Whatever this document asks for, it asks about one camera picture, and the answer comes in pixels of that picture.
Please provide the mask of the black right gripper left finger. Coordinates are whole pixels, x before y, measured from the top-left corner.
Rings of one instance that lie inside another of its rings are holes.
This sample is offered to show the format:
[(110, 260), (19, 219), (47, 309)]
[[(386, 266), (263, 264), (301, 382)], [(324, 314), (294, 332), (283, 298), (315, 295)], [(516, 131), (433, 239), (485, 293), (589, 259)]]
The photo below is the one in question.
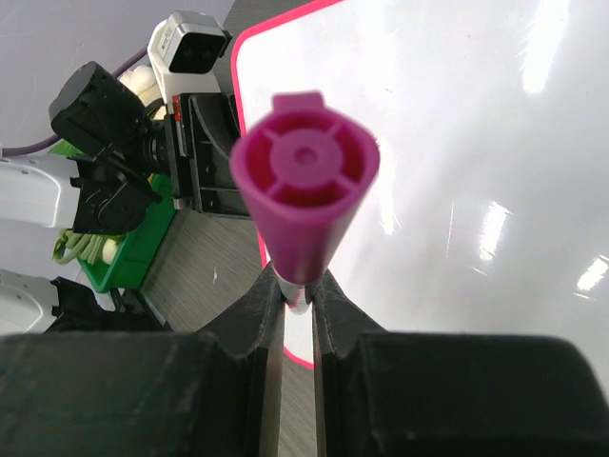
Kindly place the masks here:
[(274, 456), (284, 305), (266, 268), (197, 331), (145, 330), (64, 278), (1, 274), (5, 456)]

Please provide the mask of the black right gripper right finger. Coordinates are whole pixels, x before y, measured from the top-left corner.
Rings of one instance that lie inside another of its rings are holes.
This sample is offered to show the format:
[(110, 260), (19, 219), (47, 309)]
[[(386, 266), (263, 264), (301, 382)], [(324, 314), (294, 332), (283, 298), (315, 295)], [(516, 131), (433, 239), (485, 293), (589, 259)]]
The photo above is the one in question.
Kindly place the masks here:
[(604, 456), (608, 404), (546, 336), (389, 331), (326, 273), (313, 299), (322, 456)]

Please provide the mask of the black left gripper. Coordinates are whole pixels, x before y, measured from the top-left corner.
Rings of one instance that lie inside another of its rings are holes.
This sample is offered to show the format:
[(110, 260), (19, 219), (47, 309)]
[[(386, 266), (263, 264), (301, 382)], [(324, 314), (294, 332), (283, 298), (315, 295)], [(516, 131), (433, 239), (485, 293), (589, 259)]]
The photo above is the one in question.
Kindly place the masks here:
[(78, 150), (78, 176), (70, 183), (80, 204), (93, 209), (140, 207), (160, 198), (147, 179), (171, 180), (171, 196), (180, 205), (223, 217), (249, 215), (233, 181), (229, 158), (240, 138), (235, 97), (192, 94), (188, 100), (193, 162), (181, 154), (172, 118), (153, 118), (152, 102), (139, 98), (100, 64), (78, 69), (49, 105), (52, 131)]

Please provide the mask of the purple capped marker pen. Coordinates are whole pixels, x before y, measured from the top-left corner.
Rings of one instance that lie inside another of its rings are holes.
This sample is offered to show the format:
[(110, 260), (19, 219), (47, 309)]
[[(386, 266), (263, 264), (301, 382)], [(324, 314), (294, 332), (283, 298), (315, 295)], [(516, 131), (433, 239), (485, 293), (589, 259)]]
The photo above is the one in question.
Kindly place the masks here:
[(303, 314), (380, 168), (373, 135), (318, 91), (277, 94), (229, 168), (285, 304)]

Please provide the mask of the pink framed whiteboard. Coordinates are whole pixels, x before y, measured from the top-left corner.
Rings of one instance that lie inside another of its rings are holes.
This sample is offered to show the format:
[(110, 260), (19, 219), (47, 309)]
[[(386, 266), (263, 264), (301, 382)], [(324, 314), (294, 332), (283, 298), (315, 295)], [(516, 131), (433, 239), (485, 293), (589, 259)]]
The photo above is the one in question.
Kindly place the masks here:
[(546, 334), (608, 373), (608, 5), (316, 1), (245, 30), (251, 126), (316, 89), (378, 178), (330, 268), (392, 330)]

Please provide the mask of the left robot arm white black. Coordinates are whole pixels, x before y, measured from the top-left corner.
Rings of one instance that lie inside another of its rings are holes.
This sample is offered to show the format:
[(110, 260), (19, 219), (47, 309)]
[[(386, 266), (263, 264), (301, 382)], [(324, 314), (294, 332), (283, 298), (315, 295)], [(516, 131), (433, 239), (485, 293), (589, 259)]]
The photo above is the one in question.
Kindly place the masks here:
[(86, 284), (3, 270), (1, 331), (97, 328), (99, 293), (139, 288), (175, 211), (246, 217), (228, 170), (239, 137), (235, 97), (187, 86), (142, 101), (90, 62), (49, 108), (68, 153), (1, 158), (1, 215), (58, 229), (53, 257)]

